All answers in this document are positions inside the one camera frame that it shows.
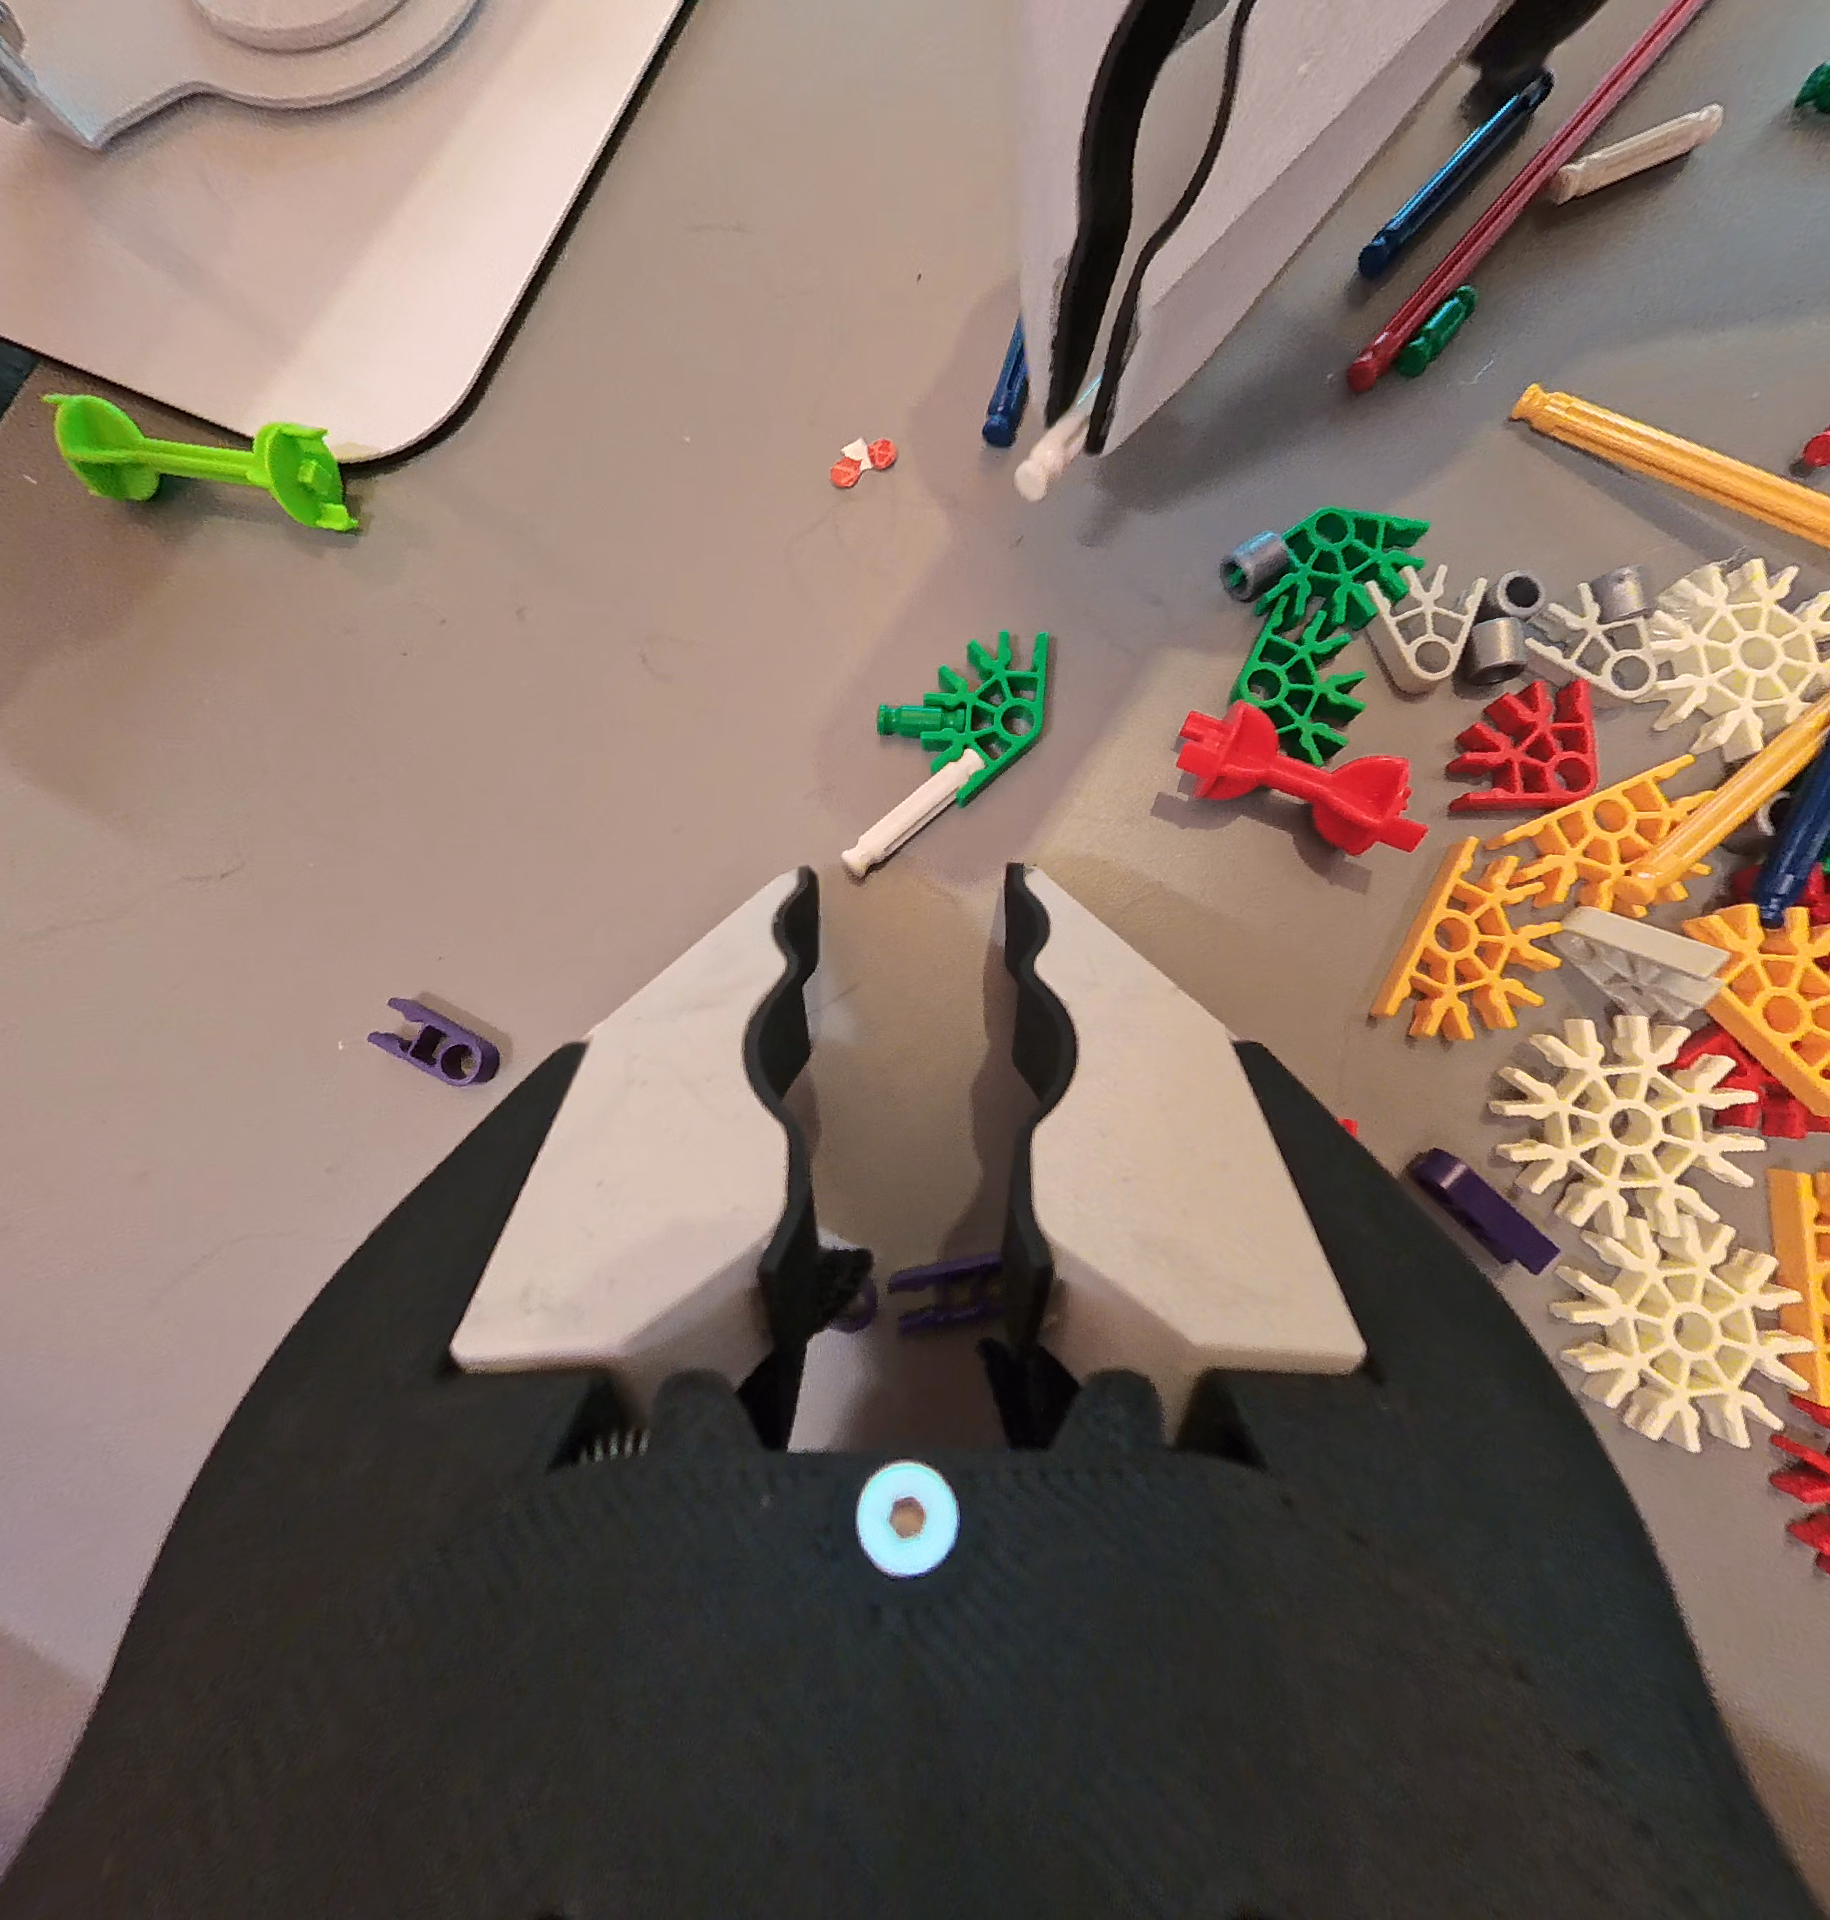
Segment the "lime green toy spool piece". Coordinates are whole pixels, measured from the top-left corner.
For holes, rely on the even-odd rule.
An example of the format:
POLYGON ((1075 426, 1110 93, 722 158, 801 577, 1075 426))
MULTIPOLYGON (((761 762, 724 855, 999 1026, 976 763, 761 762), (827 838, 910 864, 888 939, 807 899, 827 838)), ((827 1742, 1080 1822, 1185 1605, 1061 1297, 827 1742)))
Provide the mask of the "lime green toy spool piece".
POLYGON ((101 397, 49 394, 59 451, 72 475, 97 497, 145 502, 165 475, 242 485, 271 493, 301 526, 353 532, 341 467, 325 432, 267 422, 250 451, 164 441, 142 436, 121 407, 101 397))

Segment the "green toy connector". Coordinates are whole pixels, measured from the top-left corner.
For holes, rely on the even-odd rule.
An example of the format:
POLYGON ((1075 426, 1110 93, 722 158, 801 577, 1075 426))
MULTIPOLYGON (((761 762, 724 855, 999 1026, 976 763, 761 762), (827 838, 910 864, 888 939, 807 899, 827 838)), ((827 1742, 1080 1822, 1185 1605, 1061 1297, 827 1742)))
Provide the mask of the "green toy connector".
POLYGON ((1259 601, 1259 608, 1294 625, 1317 610, 1337 630, 1359 633, 1377 610, 1377 595, 1395 603, 1409 575, 1422 568, 1414 552, 1430 522, 1370 510, 1326 509, 1284 537, 1287 572, 1259 601))
POLYGON ((1332 660, 1352 640, 1325 604, 1313 604, 1299 625, 1269 615, 1230 690, 1232 704, 1263 710, 1282 752, 1309 766, 1332 762, 1349 745, 1352 719, 1364 710, 1355 688, 1364 670, 1335 674, 1332 660))
POLYGON ((974 804, 981 789, 1036 744, 1046 720, 1049 684, 1046 633, 1036 634, 1026 660, 1017 660, 1016 638, 1004 630, 994 647, 969 638, 964 674, 939 669, 939 690, 923 698, 918 739, 933 755, 933 771, 969 751, 981 759, 981 771, 974 771, 956 797, 959 808, 974 804))

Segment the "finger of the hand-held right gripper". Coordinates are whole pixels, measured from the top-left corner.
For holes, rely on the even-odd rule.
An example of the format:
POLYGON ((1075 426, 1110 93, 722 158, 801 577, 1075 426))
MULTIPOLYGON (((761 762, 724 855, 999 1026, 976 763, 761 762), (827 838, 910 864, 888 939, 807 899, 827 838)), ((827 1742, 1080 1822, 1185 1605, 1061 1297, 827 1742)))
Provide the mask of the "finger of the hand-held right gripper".
POLYGON ((1215 354, 1503 3, 1085 5, 1085 453, 1215 354))
POLYGON ((1021 322, 1042 425, 1101 382, 1105 439, 1190 380, 1192 5, 1017 5, 1021 322))

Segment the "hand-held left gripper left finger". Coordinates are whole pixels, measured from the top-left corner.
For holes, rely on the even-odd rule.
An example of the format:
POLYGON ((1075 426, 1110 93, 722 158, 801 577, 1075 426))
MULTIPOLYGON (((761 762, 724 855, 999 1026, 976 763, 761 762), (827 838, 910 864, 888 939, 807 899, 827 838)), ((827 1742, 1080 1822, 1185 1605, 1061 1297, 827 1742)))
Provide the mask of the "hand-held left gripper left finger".
POLYGON ((771 880, 592 1028, 451 1342, 471 1374, 599 1367, 742 1387, 789 1441, 824 1327, 810 1153, 786 1090, 810 1058, 810 868, 771 880))

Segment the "pile of colourful toy connectors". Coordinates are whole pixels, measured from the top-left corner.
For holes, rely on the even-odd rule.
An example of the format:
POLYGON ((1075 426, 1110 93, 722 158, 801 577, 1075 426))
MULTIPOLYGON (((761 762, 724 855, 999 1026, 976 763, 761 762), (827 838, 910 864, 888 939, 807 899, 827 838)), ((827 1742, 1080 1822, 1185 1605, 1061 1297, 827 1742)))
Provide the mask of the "pile of colourful toy connectors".
POLYGON ((1653 1443, 1781 1450, 1790 1534, 1830 1576, 1830 1170, 1774 1170, 1770 1140, 1830 1137, 1830 822, 1786 918, 1767 855, 1816 773, 1786 768, 1653 892, 1628 886, 1830 705, 1830 589, 1760 558, 1702 563, 1649 598, 1628 568, 1567 604, 1491 622, 1482 583, 1411 571, 1373 593, 1383 660, 1447 687, 1522 640, 1533 669, 1456 735, 1441 878, 1377 993, 1430 1040, 1512 1026, 1562 970, 1595 1017, 1531 1037, 1491 1114, 1520 1193, 1587 1259, 1551 1313, 1565 1362, 1653 1443))

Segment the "red toy spool piece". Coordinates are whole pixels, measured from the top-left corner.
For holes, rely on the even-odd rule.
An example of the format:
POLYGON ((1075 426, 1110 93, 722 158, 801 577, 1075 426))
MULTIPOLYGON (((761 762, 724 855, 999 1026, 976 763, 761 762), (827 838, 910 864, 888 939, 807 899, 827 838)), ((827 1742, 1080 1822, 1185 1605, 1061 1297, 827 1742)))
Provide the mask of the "red toy spool piece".
POLYGON ((1409 817, 1411 769, 1401 757, 1359 757, 1337 766, 1285 755, 1261 707, 1234 704, 1223 715, 1192 710, 1178 735, 1176 769, 1195 780, 1201 800, 1241 800, 1259 789, 1312 808, 1315 831, 1349 855, 1375 844, 1413 853, 1428 828, 1409 817))

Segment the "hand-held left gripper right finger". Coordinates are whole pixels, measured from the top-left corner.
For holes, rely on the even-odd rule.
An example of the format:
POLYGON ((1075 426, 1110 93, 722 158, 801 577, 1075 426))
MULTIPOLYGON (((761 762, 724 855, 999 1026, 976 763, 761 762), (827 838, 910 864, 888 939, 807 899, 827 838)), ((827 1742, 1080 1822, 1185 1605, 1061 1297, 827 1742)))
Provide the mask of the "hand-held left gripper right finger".
POLYGON ((1214 1369, 1342 1375, 1366 1342, 1214 1014, 1036 868, 1004 886, 1014 1062, 1036 1096, 981 1344, 1009 1444, 1053 1441, 1077 1385, 1152 1385, 1169 1434, 1214 1369))

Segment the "white stand base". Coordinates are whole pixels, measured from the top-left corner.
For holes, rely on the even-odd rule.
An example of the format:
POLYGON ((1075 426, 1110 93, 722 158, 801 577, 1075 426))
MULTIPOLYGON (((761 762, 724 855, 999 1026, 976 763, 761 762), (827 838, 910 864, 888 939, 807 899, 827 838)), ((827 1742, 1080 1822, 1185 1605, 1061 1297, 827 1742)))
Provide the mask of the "white stand base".
POLYGON ((0 338, 240 434, 389 456, 464 406, 682 5, 476 5, 352 105, 0 118, 0 338))

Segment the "heap of mixed toy rods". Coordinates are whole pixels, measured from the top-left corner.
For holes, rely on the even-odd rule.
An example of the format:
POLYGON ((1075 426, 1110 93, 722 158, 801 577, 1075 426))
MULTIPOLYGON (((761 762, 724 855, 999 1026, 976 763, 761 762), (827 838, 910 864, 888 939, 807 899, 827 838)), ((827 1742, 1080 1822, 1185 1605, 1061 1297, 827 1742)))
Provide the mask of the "heap of mixed toy rods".
POLYGON ((1722 105, 1721 132, 1515 225, 1553 348, 1531 335, 1512 400, 1551 444, 1821 548, 1830 496, 1790 470, 1830 420, 1830 113, 1795 103, 1826 55, 1830 5, 1695 16, 1631 90, 1637 124, 1609 132, 1722 105))

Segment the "red long toy rod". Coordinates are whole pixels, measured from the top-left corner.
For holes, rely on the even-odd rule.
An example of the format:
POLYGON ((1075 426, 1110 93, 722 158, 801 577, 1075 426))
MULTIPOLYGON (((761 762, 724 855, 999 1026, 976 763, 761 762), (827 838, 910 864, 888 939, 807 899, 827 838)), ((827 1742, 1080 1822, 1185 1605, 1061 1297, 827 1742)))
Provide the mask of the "red long toy rod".
POLYGON ((1515 178, 1501 190, 1489 209, 1485 209, 1479 220, 1457 239, 1456 247, 1434 265, 1432 274, 1422 278, 1409 300, 1356 354, 1346 370, 1349 385, 1355 394, 1366 394, 1375 385, 1383 374, 1386 374, 1395 358, 1399 358, 1401 349, 1414 338, 1447 297, 1452 294, 1456 287, 1462 286, 1489 256, 1525 213, 1525 207, 1546 188, 1551 177, 1582 151, 1598 124, 1621 108, 1622 98, 1626 98, 1705 7, 1705 3, 1671 3, 1664 8, 1649 32, 1608 70, 1608 75, 1602 75, 1601 83, 1596 83, 1560 132, 1523 164, 1515 178))

